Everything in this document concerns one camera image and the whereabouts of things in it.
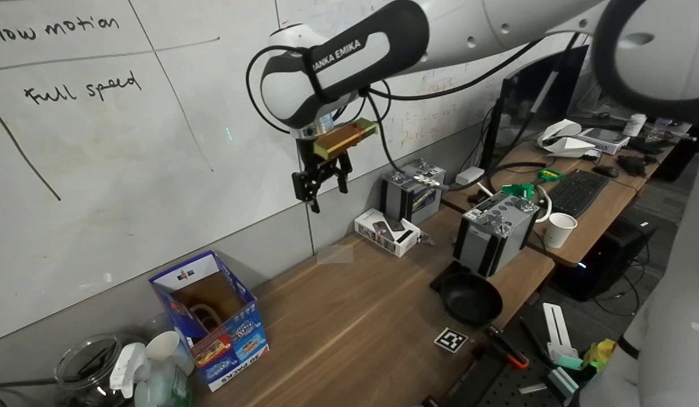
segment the white cup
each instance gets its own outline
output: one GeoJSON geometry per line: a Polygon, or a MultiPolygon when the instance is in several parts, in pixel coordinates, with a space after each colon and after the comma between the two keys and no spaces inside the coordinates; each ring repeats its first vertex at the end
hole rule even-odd
{"type": "Polygon", "coordinates": [[[628,120],[623,133],[629,135],[629,137],[639,137],[640,130],[643,130],[643,127],[646,127],[646,122],[648,122],[648,114],[636,112],[636,114],[632,114],[632,118],[628,120]]]}
{"type": "Polygon", "coordinates": [[[192,362],[188,347],[181,344],[181,337],[174,329],[165,329],[165,333],[156,334],[147,344],[145,352],[147,352],[149,359],[172,362],[185,376],[191,376],[192,369],[194,369],[194,362],[192,362]]]}
{"type": "Polygon", "coordinates": [[[578,220],[573,215],[553,212],[546,231],[546,246],[561,249],[574,229],[578,220]]]}

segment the whiteboard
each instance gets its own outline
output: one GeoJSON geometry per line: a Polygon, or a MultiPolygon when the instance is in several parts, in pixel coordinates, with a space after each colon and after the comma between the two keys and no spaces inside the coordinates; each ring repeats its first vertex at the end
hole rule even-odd
{"type": "Polygon", "coordinates": [[[295,204],[271,0],[0,1],[0,337],[295,204]]]}

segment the keyboard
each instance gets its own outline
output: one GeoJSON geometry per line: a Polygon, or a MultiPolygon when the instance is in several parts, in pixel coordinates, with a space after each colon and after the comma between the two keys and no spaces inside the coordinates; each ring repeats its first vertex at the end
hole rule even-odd
{"type": "Polygon", "coordinates": [[[596,172],[565,173],[553,190],[553,212],[569,212],[580,217],[608,183],[606,177],[596,172]]]}

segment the black box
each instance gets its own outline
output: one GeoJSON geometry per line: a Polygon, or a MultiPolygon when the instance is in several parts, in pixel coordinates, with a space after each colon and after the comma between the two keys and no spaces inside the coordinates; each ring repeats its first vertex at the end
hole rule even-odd
{"type": "Polygon", "coordinates": [[[654,233],[657,224],[629,207],[608,226],[580,266],[556,266],[553,280],[578,301],[596,298],[624,276],[654,233]]]}

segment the wooden table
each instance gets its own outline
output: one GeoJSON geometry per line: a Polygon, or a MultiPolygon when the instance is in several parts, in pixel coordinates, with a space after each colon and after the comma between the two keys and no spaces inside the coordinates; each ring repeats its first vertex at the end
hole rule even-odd
{"type": "MultiPolygon", "coordinates": [[[[443,207],[424,224],[432,241],[405,258],[358,234],[338,241],[259,289],[271,351],[199,404],[381,404],[407,407],[443,396],[472,364],[432,342],[457,323],[429,285],[451,265],[459,212],[443,207]]],[[[550,276],[554,263],[526,249],[496,278],[505,326],[550,276]]]]}
{"type": "MultiPolygon", "coordinates": [[[[583,255],[596,246],[596,241],[606,233],[606,229],[623,215],[623,211],[643,191],[646,183],[652,178],[652,173],[660,168],[660,163],[667,157],[673,146],[666,146],[659,156],[659,163],[646,168],[646,177],[629,177],[621,172],[619,178],[608,180],[608,186],[598,195],[593,206],[580,217],[578,231],[569,237],[569,241],[561,249],[547,249],[543,245],[543,231],[546,224],[539,224],[534,233],[530,234],[530,246],[553,255],[561,265],[578,265],[583,259],[583,255]]],[[[621,156],[643,156],[636,152],[621,152],[621,156]]],[[[569,161],[569,157],[550,157],[546,152],[542,152],[534,145],[520,145],[514,150],[502,163],[546,163],[547,168],[554,168],[564,173],[569,172],[591,172],[598,163],[591,161],[569,161]]],[[[616,156],[605,156],[599,161],[602,165],[616,165],[616,156]]],[[[536,168],[517,168],[505,170],[494,177],[494,186],[508,186],[508,183],[533,183],[536,180],[536,168]]],[[[451,191],[443,198],[459,207],[468,211],[472,200],[468,197],[477,195],[476,188],[451,191]]]]}

